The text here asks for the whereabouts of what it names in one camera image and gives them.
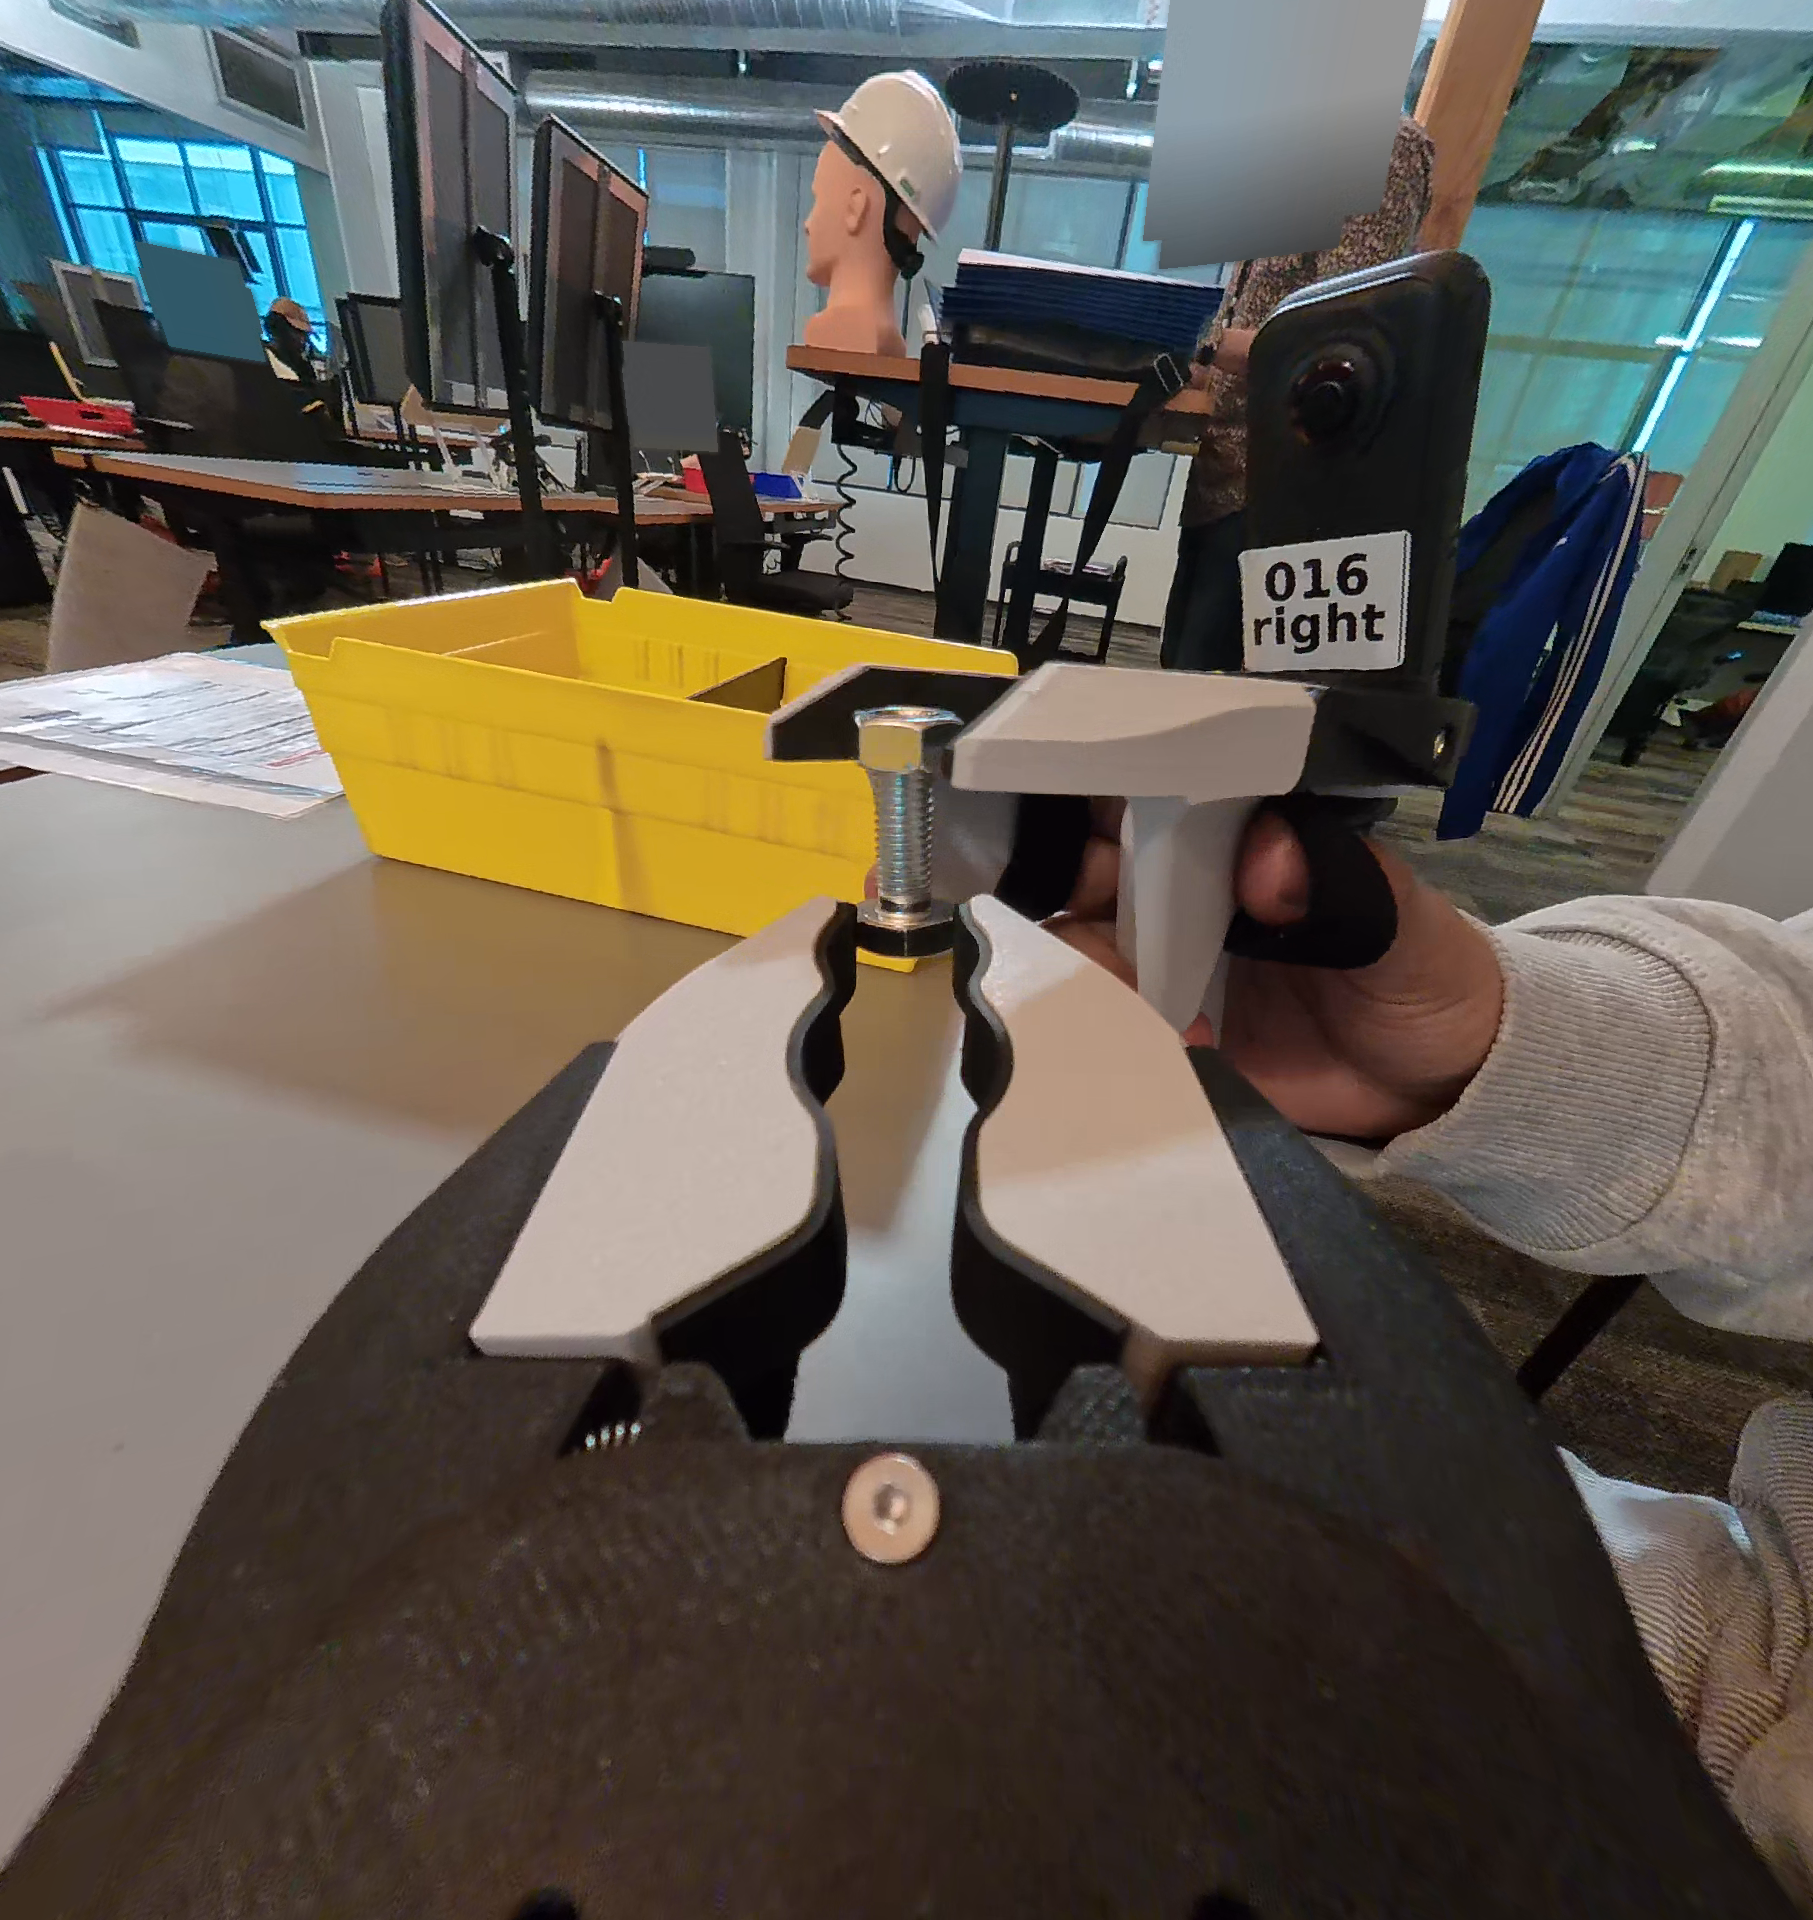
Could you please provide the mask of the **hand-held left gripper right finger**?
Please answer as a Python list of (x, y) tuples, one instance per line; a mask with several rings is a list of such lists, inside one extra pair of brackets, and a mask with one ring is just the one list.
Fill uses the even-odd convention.
[(990, 1244), (1116, 1333), (1122, 1369), (1313, 1355), (1315, 1322), (1177, 1033), (993, 896), (961, 927), (983, 954), (988, 1036), (1010, 1049), (973, 1148)]

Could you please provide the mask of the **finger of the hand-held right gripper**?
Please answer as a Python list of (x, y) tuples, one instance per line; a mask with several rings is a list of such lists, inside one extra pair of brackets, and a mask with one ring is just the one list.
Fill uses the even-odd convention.
[(855, 664), (779, 707), (767, 722), (773, 763), (855, 763), (861, 759), (859, 714), (877, 708), (926, 708), (976, 722), (1020, 685), (1017, 677), (979, 670)]
[(1324, 689), (1272, 677), (1141, 675), (1057, 663), (1023, 679), (942, 675), (967, 717), (942, 790), (942, 892), (967, 898), (1013, 864), (1015, 795), (1183, 802), (1244, 819), (1304, 777)]

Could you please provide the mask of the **steel hex bolt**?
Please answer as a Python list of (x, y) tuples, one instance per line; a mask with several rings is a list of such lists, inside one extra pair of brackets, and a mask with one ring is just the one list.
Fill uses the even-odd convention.
[(926, 769), (866, 766), (872, 800), (870, 883), (856, 907), (861, 961), (912, 970), (950, 953), (957, 904), (935, 889), (935, 780)]

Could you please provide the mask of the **yellow plastic bin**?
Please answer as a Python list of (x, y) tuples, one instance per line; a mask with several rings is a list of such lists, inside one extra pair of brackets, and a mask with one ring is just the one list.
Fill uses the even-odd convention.
[(872, 857), (856, 764), (767, 718), (848, 667), (1008, 679), (979, 645), (568, 581), (269, 620), (367, 849), (728, 935)]

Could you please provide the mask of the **wooden top standing desk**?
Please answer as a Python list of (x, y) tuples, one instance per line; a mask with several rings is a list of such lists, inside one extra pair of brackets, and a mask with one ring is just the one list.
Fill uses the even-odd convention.
[[(842, 417), (856, 419), (870, 402), (919, 424), (919, 360), (845, 349), (787, 346), (786, 368), (817, 381), (832, 402), (829, 439)], [(932, 539), (921, 496), (853, 489), (848, 566), (856, 585), (893, 585), (933, 593), (935, 635), (979, 641), (988, 626), (988, 595), (1013, 539), (1013, 510), (1002, 508), (1008, 459), (1032, 448), (1025, 506), (1020, 510), (1023, 561), (1044, 558), (1058, 465), (1092, 461), (1122, 422), (1133, 387), (1124, 381), (1064, 372), (1023, 372), (961, 361), (948, 377), (948, 448), (964, 449), (957, 476), (946, 476), (940, 542)], [(1205, 394), (1174, 387), (1164, 406), (1142, 416), (1138, 451), (1164, 439), (1188, 439), (1188, 422), (1205, 419)]]

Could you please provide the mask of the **grey desk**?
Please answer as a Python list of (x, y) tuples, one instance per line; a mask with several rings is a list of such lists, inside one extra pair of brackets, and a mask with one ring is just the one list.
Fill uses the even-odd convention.
[(622, 1369), (487, 1358), (478, 1311), (638, 1016), (744, 941), (39, 777), (0, 791), (0, 1913), (472, 1915), (542, 1869), (636, 1913), (725, 1908), (694, 1812), (720, 1716), (737, 1913), (905, 1912), (905, 1866), (809, 1866), (853, 1788), (800, 1762), (886, 1632), (829, 1601), (825, 1501), (870, 1442), (961, 1511), (1013, 1434), (957, 1321), (959, 963), (861, 972), (827, 1106), (845, 1299), (784, 1445), (702, 1367), (568, 1447)]

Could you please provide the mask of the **black office chair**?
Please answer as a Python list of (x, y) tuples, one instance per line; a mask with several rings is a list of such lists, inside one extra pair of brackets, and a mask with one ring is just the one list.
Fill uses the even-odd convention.
[(725, 424), (716, 451), (702, 454), (702, 479), (718, 588), (728, 603), (811, 619), (848, 615), (855, 588), (800, 566), (806, 543), (825, 539), (822, 522), (773, 525), (754, 492), (745, 444)]

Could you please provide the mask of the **blue striped jacket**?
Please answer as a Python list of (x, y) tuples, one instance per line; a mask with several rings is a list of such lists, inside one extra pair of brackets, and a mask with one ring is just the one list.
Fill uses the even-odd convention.
[(1631, 590), (1648, 458), (1569, 444), (1525, 465), (1461, 527), (1442, 687), (1476, 711), (1436, 817), (1464, 841), (1530, 817), (1600, 689)]

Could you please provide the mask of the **black metal leg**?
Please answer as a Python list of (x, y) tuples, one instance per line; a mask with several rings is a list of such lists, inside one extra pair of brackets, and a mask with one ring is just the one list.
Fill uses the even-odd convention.
[(1559, 1321), (1544, 1330), (1518, 1363), (1514, 1382), (1530, 1401), (1542, 1401), (1583, 1352), (1614, 1322), (1646, 1284), (1642, 1275), (1593, 1277)]

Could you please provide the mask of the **long wooden top table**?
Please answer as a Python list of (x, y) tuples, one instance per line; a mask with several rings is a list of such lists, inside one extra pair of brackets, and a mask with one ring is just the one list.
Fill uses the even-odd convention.
[(55, 454), (142, 448), (137, 436), (0, 419), (0, 607), (41, 607), (52, 600), (33, 535), (62, 542), (78, 506), (76, 472), (60, 467)]
[[(635, 585), (645, 546), (673, 555), (683, 588), (700, 593), (716, 579), (707, 498), (680, 489), (653, 496), (534, 490), (530, 502), (446, 472), (414, 467), (352, 467), (338, 463), (211, 459), (139, 451), (55, 454), (60, 467), (87, 482), (110, 482), (161, 506), (175, 531), (211, 554), (236, 633), (273, 619), (280, 595), (269, 588), (273, 565), (268, 520), (295, 518), (297, 542), (323, 542), (330, 554), (443, 555), (493, 549), (509, 581), (544, 582), (575, 570), (579, 560), (614, 554), (610, 579)], [(827, 502), (763, 508), (782, 520), (822, 522)]]

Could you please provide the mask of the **large dark display panel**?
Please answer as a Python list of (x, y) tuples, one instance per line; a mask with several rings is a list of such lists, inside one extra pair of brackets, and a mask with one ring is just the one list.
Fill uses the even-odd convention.
[(650, 196), (557, 117), (534, 131), (528, 350), (539, 419), (607, 433), (605, 303), (630, 335)]
[(437, 410), (509, 410), (487, 230), (516, 245), (518, 90), (437, 7), (381, 13), (400, 338), (414, 389)]

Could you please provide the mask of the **white hard hat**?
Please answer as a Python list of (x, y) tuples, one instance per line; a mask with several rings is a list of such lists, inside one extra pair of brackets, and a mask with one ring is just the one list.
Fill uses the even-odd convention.
[(886, 70), (862, 81), (840, 108), (817, 108), (814, 117), (938, 242), (961, 196), (964, 156), (935, 83), (919, 70)]

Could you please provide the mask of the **laminated paper sheet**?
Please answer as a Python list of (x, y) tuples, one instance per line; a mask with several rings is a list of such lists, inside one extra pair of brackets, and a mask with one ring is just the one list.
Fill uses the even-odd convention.
[(288, 669), (237, 651), (0, 683), (0, 766), (268, 819), (342, 795)]

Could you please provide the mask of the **wooden post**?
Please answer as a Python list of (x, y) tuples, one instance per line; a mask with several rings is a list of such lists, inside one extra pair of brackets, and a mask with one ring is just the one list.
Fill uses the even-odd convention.
[(1423, 253), (1461, 245), (1542, 11), (1540, 0), (1447, 7), (1414, 110), (1435, 145)]

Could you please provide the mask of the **silver ceiling duct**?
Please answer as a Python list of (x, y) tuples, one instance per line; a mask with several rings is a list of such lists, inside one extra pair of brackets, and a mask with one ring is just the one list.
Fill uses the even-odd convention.
[[(539, 69), (522, 91), (530, 115), (555, 115), (633, 145), (801, 146), (819, 115), (840, 108), (855, 83), (786, 83), (755, 77), (633, 77)], [(1015, 131), (1021, 164), (1141, 174), (1153, 155), (1153, 112), (1141, 103), (1092, 103), (1067, 125), (1041, 135)]]

